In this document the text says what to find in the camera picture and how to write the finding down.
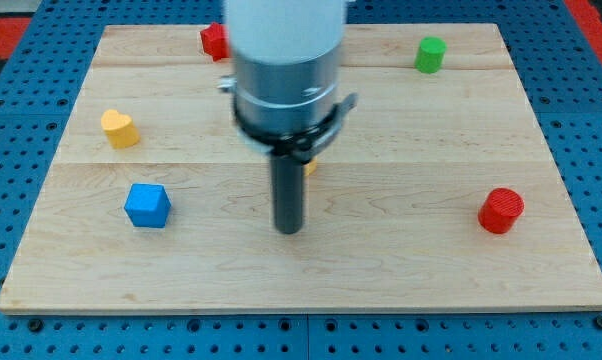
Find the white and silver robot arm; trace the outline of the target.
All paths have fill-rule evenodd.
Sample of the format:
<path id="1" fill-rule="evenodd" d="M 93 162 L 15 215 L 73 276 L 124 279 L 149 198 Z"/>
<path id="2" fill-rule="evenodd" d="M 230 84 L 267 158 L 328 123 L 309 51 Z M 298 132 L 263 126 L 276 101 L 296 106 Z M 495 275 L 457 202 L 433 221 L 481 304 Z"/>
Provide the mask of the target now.
<path id="1" fill-rule="evenodd" d="M 306 164 L 336 138 L 358 97 L 338 97 L 346 0 L 226 0 L 241 133 L 272 157 Z"/>

